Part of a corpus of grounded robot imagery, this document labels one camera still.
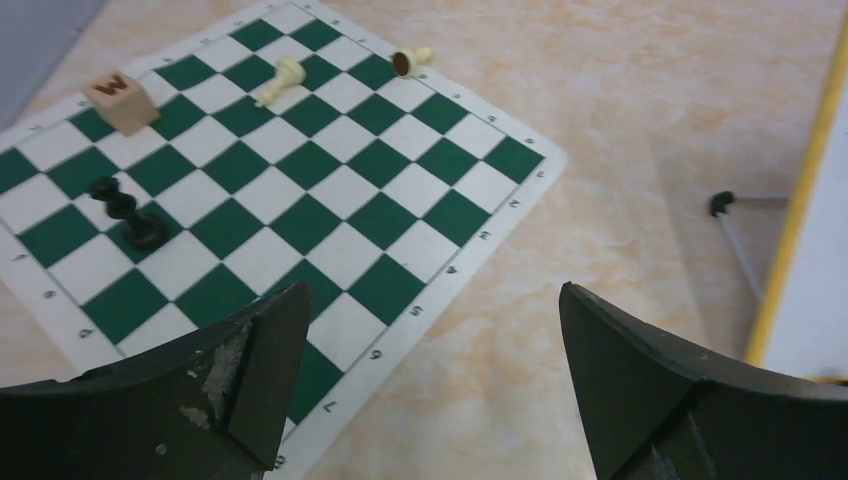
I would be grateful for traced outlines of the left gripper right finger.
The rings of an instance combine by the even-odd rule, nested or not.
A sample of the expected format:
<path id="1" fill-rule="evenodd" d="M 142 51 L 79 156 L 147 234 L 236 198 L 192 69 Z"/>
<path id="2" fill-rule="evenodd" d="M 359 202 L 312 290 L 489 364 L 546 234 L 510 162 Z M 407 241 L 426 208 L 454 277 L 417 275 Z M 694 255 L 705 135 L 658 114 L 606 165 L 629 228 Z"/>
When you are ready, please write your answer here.
<path id="1" fill-rule="evenodd" d="M 559 315 L 598 478 L 846 477 L 845 387 L 726 357 L 572 282 Z"/>

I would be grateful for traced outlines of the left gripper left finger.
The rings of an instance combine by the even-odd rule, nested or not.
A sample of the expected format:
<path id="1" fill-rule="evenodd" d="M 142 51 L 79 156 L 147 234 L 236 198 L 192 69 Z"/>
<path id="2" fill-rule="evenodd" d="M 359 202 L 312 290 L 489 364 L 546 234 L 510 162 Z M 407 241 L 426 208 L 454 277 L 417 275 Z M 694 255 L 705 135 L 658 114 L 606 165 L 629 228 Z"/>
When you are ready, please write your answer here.
<path id="1" fill-rule="evenodd" d="M 5 479 L 260 479 L 272 471 L 311 319 L 294 283 L 65 382 L 1 391 Z"/>

